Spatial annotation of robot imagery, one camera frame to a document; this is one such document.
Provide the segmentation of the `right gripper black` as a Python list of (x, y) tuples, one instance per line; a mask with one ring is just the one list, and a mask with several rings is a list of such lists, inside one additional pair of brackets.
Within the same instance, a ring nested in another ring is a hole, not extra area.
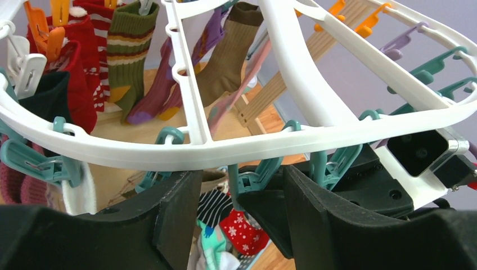
[[(284, 195), (285, 167), (279, 167), (263, 190), (240, 194), (238, 203), (258, 222), (281, 254), (292, 259), (294, 255)], [(399, 218), (414, 211), (410, 195), (384, 168), (369, 145), (363, 147), (332, 192), (388, 217)]]

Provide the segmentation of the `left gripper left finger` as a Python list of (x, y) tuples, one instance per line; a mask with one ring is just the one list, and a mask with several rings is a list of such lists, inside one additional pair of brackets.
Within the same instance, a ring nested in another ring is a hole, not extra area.
[(186, 269), (203, 173), (168, 179), (97, 214), (1, 207), (2, 269)]

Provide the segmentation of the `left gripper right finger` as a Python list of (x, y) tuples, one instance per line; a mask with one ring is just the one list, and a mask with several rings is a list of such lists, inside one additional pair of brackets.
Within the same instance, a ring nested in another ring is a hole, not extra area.
[(283, 169), (297, 269), (475, 269), (476, 212), (437, 209), (405, 221), (362, 208)]

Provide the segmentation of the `argyle brown sock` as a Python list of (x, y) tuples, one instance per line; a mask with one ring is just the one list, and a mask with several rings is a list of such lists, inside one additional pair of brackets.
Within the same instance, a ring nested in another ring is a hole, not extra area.
[(228, 173), (223, 170), (204, 170), (200, 193), (204, 194), (219, 186), (228, 179)]

